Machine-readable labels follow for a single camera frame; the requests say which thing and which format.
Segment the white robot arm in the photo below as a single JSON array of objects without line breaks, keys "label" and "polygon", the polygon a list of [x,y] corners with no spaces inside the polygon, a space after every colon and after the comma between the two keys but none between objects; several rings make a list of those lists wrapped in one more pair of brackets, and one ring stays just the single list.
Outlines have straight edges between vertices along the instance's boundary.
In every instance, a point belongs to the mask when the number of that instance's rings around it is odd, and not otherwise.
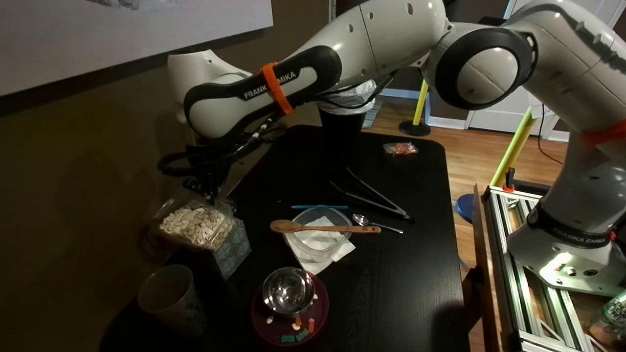
[{"label": "white robot arm", "polygon": [[364,0],[296,54],[257,73],[214,52],[169,59],[176,114],[235,159],[272,122],[398,69],[421,65],[437,95],[462,110],[529,91],[570,128],[564,169],[525,226],[513,257],[552,288],[617,296],[626,214],[626,42],[574,0],[531,0],[499,26],[452,22],[443,0]]}]

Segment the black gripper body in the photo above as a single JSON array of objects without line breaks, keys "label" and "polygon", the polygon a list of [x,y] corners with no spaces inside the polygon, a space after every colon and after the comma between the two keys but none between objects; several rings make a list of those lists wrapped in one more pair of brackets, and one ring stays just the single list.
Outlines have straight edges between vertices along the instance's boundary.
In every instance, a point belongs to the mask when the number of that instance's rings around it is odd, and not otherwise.
[{"label": "black gripper body", "polygon": [[202,196],[216,196],[231,167],[259,149],[265,136],[270,132],[268,124],[261,124],[253,134],[243,134],[233,142],[206,142],[188,146],[180,153],[171,153],[157,163],[165,177],[182,179],[184,187]]}]

